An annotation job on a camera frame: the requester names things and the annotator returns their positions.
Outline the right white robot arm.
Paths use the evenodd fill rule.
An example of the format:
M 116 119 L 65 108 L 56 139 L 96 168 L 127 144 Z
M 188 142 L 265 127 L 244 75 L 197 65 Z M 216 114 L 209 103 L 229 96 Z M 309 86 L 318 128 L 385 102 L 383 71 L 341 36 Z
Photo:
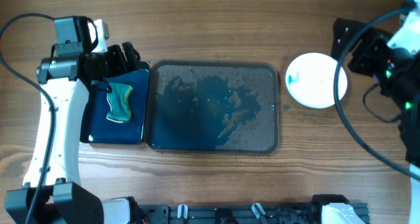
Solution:
M 347 55 L 351 72 L 373 77 L 381 94 L 391 98 L 401 113 L 400 138 L 409 168 L 403 168 L 372 149 L 348 121 L 339 98 L 339 73 Z M 331 57 L 337 61 L 333 99 L 337 113 L 353 139 L 373 157 L 407 175 L 411 182 L 409 222 L 419 222 L 419 0 L 403 0 L 402 6 L 370 22 L 337 18 L 333 24 Z

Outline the green yellow scrubbing sponge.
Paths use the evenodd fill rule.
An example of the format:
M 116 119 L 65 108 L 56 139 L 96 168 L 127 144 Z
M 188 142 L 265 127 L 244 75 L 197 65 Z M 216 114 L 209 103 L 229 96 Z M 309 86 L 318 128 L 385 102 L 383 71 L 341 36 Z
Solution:
M 131 108 L 129 97 L 133 90 L 130 85 L 122 83 L 110 82 L 111 90 L 107 93 L 107 101 L 110 111 L 106 115 L 106 119 L 115 123 L 126 123 L 131 119 Z

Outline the white plate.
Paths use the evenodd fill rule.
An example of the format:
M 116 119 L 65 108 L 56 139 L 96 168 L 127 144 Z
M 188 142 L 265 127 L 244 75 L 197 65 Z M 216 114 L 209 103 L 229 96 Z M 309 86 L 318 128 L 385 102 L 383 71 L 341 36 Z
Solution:
M 295 58 L 285 73 L 290 95 L 309 108 L 322 109 L 335 104 L 333 82 L 337 61 L 322 53 L 305 53 Z

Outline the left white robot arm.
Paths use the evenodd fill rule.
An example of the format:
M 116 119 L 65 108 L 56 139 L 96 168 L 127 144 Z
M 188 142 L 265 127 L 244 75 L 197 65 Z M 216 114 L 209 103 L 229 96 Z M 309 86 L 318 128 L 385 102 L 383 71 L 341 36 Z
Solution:
M 80 143 L 142 140 L 148 66 L 130 42 L 96 53 L 56 48 L 39 67 L 41 118 L 20 189 L 6 194 L 16 223 L 147 223 L 131 196 L 101 200 L 81 186 Z

